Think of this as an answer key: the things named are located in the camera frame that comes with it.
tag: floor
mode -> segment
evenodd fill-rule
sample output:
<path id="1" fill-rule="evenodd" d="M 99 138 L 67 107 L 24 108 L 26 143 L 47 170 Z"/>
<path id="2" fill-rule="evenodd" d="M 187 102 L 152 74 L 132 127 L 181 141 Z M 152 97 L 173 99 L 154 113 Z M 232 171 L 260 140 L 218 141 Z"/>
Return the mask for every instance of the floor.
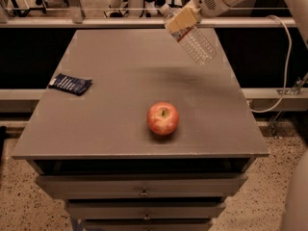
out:
<path id="1" fill-rule="evenodd" d="M 0 121 L 10 135 L 0 165 L 0 230 L 71 231 L 62 201 L 52 200 L 36 186 L 37 174 L 25 161 L 10 156 L 24 124 Z M 289 182 L 307 144 L 292 118 L 278 124 L 278 139 L 271 135 L 265 120 L 257 124 L 270 155 L 250 167 L 248 180 L 235 196 L 226 199 L 227 207 L 210 231 L 279 230 Z"/>

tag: white cable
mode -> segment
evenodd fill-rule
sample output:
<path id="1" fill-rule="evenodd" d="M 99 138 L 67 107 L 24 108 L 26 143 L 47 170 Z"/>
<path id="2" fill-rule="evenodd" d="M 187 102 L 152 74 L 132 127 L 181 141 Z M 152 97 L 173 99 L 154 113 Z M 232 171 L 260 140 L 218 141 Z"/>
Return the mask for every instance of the white cable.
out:
<path id="1" fill-rule="evenodd" d="M 282 99 L 283 99 L 283 97 L 285 95 L 285 90 L 286 90 L 286 86 L 287 86 L 287 75 L 288 75 L 289 59 L 290 59 L 291 49 L 292 49 L 292 39 L 291 39 L 289 30 L 288 30 L 288 27 L 286 26 L 286 24 L 279 17 L 277 17 L 275 15 L 269 15 L 269 18 L 271 18 L 273 20 L 278 20 L 281 23 L 281 25 L 285 28 L 287 36 L 288 36 L 288 39 L 289 39 L 289 49 L 288 49 L 288 54 L 287 54 L 287 58 L 286 58 L 286 62 L 285 62 L 285 73 L 284 73 L 283 89 L 282 89 L 282 92 L 281 92 L 279 100 L 272 107 L 270 107 L 270 108 L 268 108 L 266 110 L 260 110 L 260 111 L 250 109 L 251 112 L 254 112 L 254 113 L 265 113 L 265 112 L 269 112 L 269 111 L 273 110 L 274 108 L 276 108 L 280 104 L 280 102 L 282 101 Z"/>

